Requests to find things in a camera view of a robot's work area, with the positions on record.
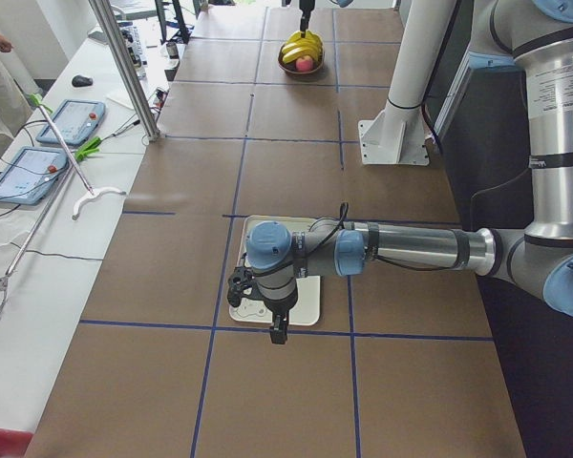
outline bunch of bananas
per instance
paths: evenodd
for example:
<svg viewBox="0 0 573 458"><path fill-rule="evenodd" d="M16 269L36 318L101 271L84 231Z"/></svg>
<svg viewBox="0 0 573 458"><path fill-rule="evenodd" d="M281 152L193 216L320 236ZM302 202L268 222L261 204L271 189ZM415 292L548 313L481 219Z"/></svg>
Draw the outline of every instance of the bunch of bananas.
<svg viewBox="0 0 573 458"><path fill-rule="evenodd" d="M280 49L280 54L284 64L295 62L305 55L309 55L315 63L318 63L323 56L323 42L320 36L311 31L306 31L305 36L297 31L289 37Z"/></svg>

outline printed label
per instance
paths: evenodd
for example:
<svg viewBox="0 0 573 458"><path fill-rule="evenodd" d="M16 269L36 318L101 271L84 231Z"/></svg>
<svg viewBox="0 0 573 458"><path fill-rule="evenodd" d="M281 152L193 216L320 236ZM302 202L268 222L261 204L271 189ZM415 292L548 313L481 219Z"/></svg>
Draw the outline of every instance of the printed label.
<svg viewBox="0 0 573 458"><path fill-rule="evenodd" d="M573 110L573 64L527 78L528 117Z"/></svg>

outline computer mouse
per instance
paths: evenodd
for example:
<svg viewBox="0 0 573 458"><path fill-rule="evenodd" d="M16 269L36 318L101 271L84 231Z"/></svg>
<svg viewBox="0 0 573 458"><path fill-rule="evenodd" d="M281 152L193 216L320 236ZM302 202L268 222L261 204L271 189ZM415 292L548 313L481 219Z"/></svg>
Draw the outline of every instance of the computer mouse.
<svg viewBox="0 0 573 458"><path fill-rule="evenodd" d="M73 78L73 86L76 88L82 88L84 86L91 86L94 84L94 80L89 76L84 76L82 74L78 74Z"/></svg>

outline white tabletop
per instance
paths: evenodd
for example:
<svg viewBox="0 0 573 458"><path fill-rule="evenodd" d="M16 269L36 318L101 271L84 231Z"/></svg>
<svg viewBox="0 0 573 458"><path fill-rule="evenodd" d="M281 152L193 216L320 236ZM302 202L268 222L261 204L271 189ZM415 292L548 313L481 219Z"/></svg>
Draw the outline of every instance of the white tabletop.
<svg viewBox="0 0 573 458"><path fill-rule="evenodd" d="M142 86L147 96L156 87L167 88L158 52L148 52L147 79ZM85 88L71 85L75 74L93 78ZM106 115L96 134L105 137L134 111L107 98L107 94L126 96L117 67L107 46L86 40L45 97L56 108L65 98L90 99L106 103ZM36 111L32 119L41 118ZM35 136L42 125L30 127ZM126 134L106 140L81 163L87 179L95 187L116 186L129 192L145 152L140 125ZM5 153L12 158L30 145L20 134ZM77 176L66 183L50 213L35 236L30 249L81 258L103 258L115 231L125 197L105 195L82 207L77 221L72 220L74 202L84 194ZM32 228L44 202L20 207L0 218L0 277ZM12 204L0 203L0 214ZM9 282L8 302L0 321L0 427L35 431L51 393L59 367L87 301L99 260L72 260L27 253Z"/></svg>

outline tablet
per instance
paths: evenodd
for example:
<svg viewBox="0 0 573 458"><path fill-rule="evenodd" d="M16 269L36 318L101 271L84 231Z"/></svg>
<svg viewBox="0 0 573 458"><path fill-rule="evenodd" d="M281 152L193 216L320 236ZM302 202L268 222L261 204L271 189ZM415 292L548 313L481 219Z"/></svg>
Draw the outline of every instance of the tablet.
<svg viewBox="0 0 573 458"><path fill-rule="evenodd" d="M61 149L22 148L0 175L0 202L34 205L67 168L68 157Z"/></svg>
<svg viewBox="0 0 573 458"><path fill-rule="evenodd" d="M102 102L68 99L59 105L51 118L67 145L80 146L92 135L105 112L106 105ZM40 143L58 144L50 126L45 126L36 136L36 140Z"/></svg>

